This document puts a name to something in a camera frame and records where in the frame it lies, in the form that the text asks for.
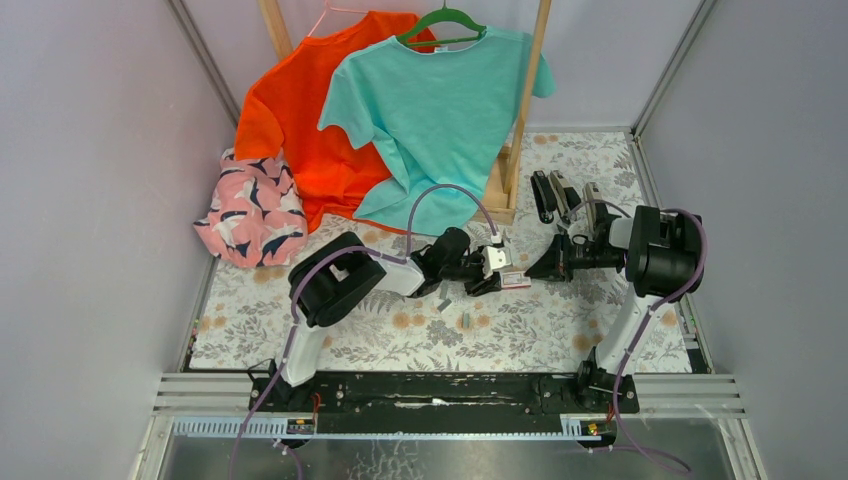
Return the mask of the beige and black stapler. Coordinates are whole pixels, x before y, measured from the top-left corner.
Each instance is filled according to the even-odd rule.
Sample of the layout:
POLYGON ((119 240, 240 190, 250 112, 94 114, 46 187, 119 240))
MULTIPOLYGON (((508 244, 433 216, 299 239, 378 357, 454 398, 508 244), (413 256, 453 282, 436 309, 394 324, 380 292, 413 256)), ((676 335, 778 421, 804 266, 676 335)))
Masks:
POLYGON ((572 211, 582 200, 577 190, 569 183, 560 170, 552 170, 548 176, 556 200, 557 213, 564 225, 572 221, 572 211))

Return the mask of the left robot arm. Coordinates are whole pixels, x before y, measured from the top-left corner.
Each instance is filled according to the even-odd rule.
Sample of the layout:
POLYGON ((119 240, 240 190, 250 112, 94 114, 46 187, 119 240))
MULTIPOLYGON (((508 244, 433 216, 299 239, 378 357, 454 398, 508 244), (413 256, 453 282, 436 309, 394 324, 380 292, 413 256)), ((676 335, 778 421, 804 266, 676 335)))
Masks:
POLYGON ((304 407, 328 329, 346 318, 372 291, 420 298, 442 282, 463 284, 468 296, 496 292, 502 270, 512 265, 500 235, 471 247, 469 235, 450 227, 406 257, 381 253, 345 232, 298 264, 289 274, 293 325, 282 354, 272 398, 288 411, 304 407))

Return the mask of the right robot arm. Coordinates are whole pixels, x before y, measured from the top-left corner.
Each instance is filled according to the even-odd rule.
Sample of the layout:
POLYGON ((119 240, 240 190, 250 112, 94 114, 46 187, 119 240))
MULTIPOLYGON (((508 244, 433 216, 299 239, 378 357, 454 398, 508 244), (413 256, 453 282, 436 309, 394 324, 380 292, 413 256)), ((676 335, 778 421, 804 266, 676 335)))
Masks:
POLYGON ((624 275, 624 303, 604 339, 580 363, 572 391, 585 411, 616 411, 635 396, 632 362, 662 308, 700 286, 707 236, 701 216, 683 209, 639 206, 628 215, 605 200, 581 206, 591 237, 576 241, 562 228, 525 275, 547 282, 570 282, 578 270, 611 268, 624 275))

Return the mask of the red staple box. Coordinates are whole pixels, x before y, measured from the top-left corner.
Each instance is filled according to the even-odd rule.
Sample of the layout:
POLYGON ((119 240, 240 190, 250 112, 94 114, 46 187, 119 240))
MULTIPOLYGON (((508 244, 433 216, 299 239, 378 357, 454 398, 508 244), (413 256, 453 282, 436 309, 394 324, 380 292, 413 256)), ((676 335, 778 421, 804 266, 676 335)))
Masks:
POLYGON ((500 285, 504 290, 528 288, 532 285, 532 279, 527 277, 524 272, 505 272, 501 274, 500 285))

